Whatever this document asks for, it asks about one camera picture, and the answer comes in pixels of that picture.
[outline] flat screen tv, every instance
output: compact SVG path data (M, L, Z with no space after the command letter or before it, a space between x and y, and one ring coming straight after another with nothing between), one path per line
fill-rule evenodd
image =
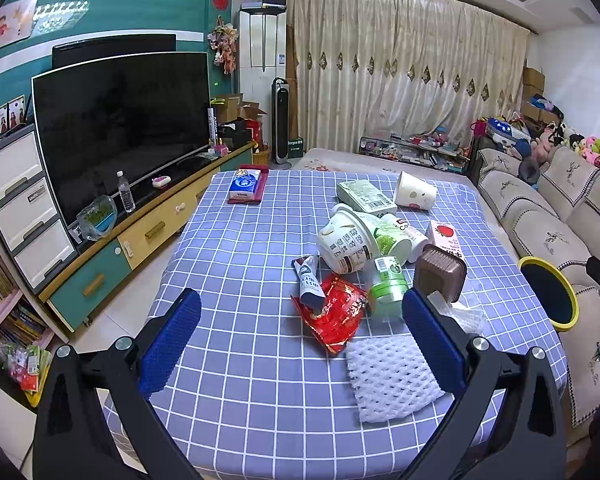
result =
M67 225L118 191L206 148L206 54L159 52L79 63L31 80L40 149Z
M176 50L175 34L123 34L90 40L72 41L51 49L51 68L61 68L102 57L145 54L147 52L173 52Z

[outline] yellow and black round object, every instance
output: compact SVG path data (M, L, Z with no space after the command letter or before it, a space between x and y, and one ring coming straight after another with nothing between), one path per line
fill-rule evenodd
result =
M558 332L570 330L578 320L578 298L564 274L548 261L535 256L521 258L518 267L554 328Z

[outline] white plastic bottle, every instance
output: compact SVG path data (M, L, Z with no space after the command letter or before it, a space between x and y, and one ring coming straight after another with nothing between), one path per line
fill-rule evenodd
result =
M122 207L125 208L127 213L133 212L136 209L136 202L134 202L134 198L131 195L129 181L122 175L122 171L118 172L118 191L120 192Z

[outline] flower decoration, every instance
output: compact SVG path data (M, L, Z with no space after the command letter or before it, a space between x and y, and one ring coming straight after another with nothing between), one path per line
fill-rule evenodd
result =
M224 67L224 73L230 74L235 70L235 53L238 50L235 40L238 30L231 23L222 23L220 17L216 28L206 36L211 50L216 51L214 65Z

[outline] curtain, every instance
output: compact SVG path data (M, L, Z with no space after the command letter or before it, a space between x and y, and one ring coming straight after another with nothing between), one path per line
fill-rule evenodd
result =
M438 126L465 146L478 117L514 109L526 28L455 0L288 2L309 148L356 152L363 135Z

